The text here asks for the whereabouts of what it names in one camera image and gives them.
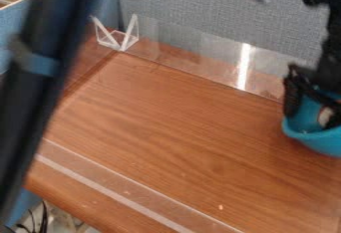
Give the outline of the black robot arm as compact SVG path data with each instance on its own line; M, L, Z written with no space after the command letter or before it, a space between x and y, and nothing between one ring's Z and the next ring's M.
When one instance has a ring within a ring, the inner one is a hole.
M326 123L341 124L341 0L302 0L329 7L328 36L314 70L294 64L284 79L284 113L292 117L304 96L334 111ZM10 40L8 72L0 85L0 221L11 214L47 128L82 39L90 0L32 0L24 25Z

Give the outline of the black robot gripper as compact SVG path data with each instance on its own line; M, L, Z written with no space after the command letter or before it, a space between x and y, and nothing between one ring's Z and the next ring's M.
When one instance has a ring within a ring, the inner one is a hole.
M341 95L341 11L332 11L329 14L326 38L310 82L324 91ZM304 94L309 90L305 71L296 64L289 65L282 84L284 115L294 117ZM341 126L341 101L322 106L317 121L324 129Z

